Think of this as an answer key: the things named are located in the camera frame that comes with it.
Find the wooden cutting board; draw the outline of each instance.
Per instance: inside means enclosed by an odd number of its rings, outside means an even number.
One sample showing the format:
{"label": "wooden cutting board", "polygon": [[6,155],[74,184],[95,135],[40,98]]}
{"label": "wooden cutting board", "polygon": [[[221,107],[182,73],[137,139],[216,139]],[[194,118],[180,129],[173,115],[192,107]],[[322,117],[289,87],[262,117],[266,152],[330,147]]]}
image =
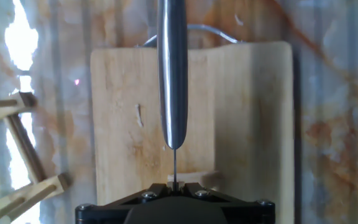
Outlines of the wooden cutting board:
{"label": "wooden cutting board", "polygon": [[[284,42],[190,50],[188,132],[180,173],[218,170],[219,191],[268,198],[278,223],[293,223],[292,55]],[[98,203],[165,183],[155,49],[104,49],[91,56]],[[141,124],[136,105],[140,105]]]}

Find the wooden board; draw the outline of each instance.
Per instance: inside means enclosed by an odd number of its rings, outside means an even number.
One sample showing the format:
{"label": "wooden board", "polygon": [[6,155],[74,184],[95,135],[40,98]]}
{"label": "wooden board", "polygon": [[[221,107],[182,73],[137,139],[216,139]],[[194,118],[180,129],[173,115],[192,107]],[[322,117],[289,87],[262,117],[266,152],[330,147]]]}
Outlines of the wooden board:
{"label": "wooden board", "polygon": [[[91,73],[103,205],[166,182],[173,153],[163,150],[155,49],[94,51]],[[219,191],[273,200],[278,223],[293,223],[292,80],[284,42],[189,51],[188,132],[178,172],[218,170]]]}

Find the black plastic part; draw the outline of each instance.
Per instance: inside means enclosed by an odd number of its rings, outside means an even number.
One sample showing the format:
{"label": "black plastic part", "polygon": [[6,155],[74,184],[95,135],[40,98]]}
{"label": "black plastic part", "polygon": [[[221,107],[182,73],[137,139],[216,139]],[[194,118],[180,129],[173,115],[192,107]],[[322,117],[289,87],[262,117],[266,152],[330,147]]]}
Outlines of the black plastic part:
{"label": "black plastic part", "polygon": [[[105,206],[77,207],[76,224],[275,223],[274,203],[244,202],[213,190],[198,197],[195,194],[198,190],[205,189],[190,183],[185,184],[179,195],[173,195],[165,184],[152,184],[148,190]],[[154,192],[156,197],[143,198],[146,191]]]}

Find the marble surface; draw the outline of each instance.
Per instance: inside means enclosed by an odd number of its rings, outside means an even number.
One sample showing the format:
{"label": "marble surface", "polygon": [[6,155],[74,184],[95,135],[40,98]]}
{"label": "marble surface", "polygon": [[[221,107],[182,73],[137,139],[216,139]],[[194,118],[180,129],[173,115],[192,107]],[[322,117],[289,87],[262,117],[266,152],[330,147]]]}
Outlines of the marble surface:
{"label": "marble surface", "polygon": [[[358,223],[358,1],[188,0],[187,6],[189,23],[248,42],[292,44],[301,99],[300,220]],[[35,94],[39,107],[22,114],[22,122],[46,174],[67,172],[72,183],[15,223],[73,223],[77,205],[96,203],[90,53],[142,45],[156,33],[156,8],[155,0],[0,0],[0,99]],[[189,33],[192,49],[224,44]],[[0,198],[29,182],[0,123]]]}

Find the screw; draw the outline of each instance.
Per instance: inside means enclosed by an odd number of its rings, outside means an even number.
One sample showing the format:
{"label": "screw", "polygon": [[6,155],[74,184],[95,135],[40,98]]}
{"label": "screw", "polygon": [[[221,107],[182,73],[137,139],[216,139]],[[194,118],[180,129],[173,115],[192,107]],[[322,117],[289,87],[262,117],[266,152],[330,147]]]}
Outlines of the screw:
{"label": "screw", "polygon": [[272,204],[272,202],[267,199],[260,199],[260,200],[257,200],[256,202],[258,202],[260,205],[271,205]]}
{"label": "screw", "polygon": [[144,192],[142,193],[142,197],[146,199],[155,198],[157,195],[154,192]]}
{"label": "screw", "polygon": [[91,208],[93,206],[94,205],[92,205],[90,203],[84,203],[84,204],[79,205],[77,208],[80,209],[80,210],[85,210],[85,209]]}
{"label": "screw", "polygon": [[197,196],[197,197],[205,197],[205,196],[207,196],[207,195],[209,195],[209,192],[206,191],[206,190],[198,190],[198,191],[196,192],[196,196]]}

